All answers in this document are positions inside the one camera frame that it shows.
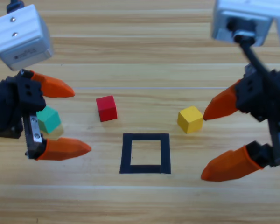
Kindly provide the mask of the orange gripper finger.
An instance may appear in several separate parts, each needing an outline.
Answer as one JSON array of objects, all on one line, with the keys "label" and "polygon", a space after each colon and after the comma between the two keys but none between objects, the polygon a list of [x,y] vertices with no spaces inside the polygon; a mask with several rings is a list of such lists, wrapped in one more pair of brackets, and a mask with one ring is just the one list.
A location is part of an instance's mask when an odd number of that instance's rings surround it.
[{"label": "orange gripper finger", "polygon": [[77,139],[46,140],[44,152],[36,160],[63,161],[87,154],[91,147]]}]

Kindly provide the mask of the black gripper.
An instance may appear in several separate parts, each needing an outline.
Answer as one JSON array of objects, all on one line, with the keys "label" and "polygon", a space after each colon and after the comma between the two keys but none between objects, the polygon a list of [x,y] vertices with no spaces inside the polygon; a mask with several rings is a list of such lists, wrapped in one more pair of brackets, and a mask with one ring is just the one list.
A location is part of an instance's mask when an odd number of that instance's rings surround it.
[{"label": "black gripper", "polygon": [[0,137],[19,139],[25,132],[29,159],[44,153],[47,141],[40,133],[36,113],[42,111],[49,98],[70,98],[74,90],[60,79],[22,69],[0,81]]},{"label": "black gripper", "polygon": [[224,182],[240,179],[266,166],[280,166],[280,96],[265,84],[256,69],[245,66],[243,79],[216,95],[207,106],[203,119],[229,116],[240,110],[251,114],[257,121],[268,121],[272,145],[253,141],[212,159],[204,168],[201,179]]}]

